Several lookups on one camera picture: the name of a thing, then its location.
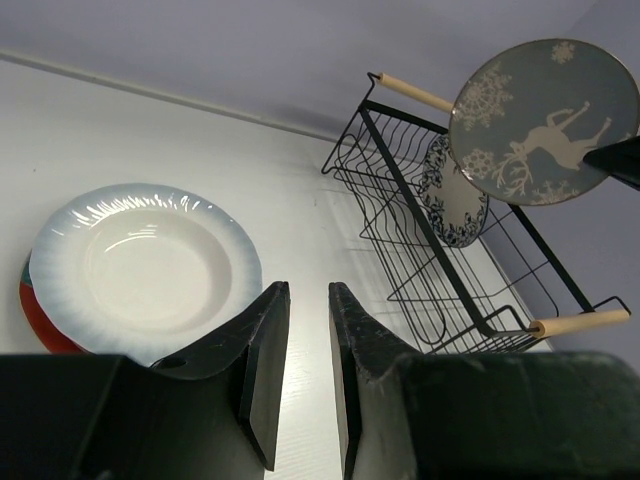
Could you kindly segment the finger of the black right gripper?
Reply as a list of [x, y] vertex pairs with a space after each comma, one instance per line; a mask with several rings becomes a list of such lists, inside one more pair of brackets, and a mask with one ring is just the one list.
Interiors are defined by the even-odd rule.
[[602, 147], [587, 153], [583, 162], [635, 189], [640, 188], [640, 138]]

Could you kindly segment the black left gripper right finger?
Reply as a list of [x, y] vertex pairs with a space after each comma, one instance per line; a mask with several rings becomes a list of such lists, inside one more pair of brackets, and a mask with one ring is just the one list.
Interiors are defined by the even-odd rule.
[[596, 352], [426, 355], [328, 288], [346, 479], [635, 479], [639, 378]]

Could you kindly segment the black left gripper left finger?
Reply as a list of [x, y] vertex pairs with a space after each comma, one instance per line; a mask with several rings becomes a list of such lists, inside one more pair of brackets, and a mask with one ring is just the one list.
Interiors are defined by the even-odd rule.
[[149, 367], [1, 359], [5, 479], [261, 479], [275, 467], [290, 288]]

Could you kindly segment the grey reindeer plate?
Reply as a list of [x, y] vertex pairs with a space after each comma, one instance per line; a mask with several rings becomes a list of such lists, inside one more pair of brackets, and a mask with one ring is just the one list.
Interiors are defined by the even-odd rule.
[[530, 41], [485, 62], [449, 120], [452, 158], [487, 195], [519, 206], [572, 200], [602, 183], [584, 163], [639, 129], [639, 87], [614, 55], [567, 38]]

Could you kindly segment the red and teal floral plate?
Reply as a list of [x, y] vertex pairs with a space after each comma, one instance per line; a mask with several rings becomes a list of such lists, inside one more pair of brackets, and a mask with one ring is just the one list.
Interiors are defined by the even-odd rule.
[[31, 255], [26, 257], [19, 282], [20, 304], [27, 322], [42, 345], [53, 354], [86, 354], [87, 351], [63, 335], [38, 303], [30, 276]]

